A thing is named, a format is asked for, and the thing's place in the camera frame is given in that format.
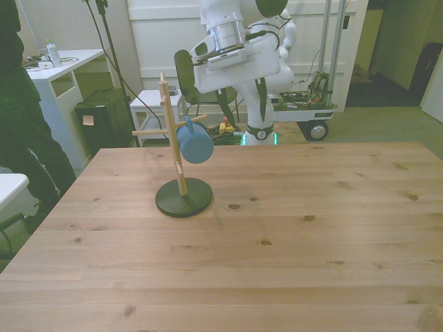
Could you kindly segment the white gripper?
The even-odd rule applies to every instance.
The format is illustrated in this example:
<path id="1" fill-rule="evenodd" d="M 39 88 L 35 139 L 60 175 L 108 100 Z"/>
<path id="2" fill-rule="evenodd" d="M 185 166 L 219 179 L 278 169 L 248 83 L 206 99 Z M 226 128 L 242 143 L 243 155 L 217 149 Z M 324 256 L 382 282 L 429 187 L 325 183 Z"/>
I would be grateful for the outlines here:
<path id="1" fill-rule="evenodd" d="M 235 100 L 235 89 L 229 86 L 256 80 L 260 99 L 260 116 L 266 117 L 267 87 L 264 77 L 280 71 L 280 62 L 275 47 L 267 40 L 247 43 L 234 50 L 208 60 L 194 68 L 195 84 L 199 92 L 217 91 L 217 102 L 231 125 L 235 119 L 228 106 Z"/>

